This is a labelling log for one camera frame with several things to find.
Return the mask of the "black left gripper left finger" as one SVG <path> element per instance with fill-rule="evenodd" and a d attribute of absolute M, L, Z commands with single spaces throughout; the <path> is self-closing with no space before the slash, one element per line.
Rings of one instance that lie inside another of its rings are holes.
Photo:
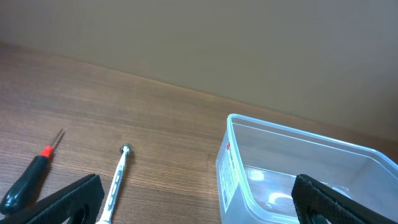
<path fill-rule="evenodd" d="M 101 179 L 89 174 L 80 180 L 1 220 L 1 224 L 94 224 L 104 190 Z"/>

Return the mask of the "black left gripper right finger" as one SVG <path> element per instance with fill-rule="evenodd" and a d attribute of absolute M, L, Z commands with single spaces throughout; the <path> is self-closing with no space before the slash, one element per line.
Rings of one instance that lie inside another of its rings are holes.
<path fill-rule="evenodd" d="M 291 196 L 300 224 L 397 224 L 305 174 Z"/>

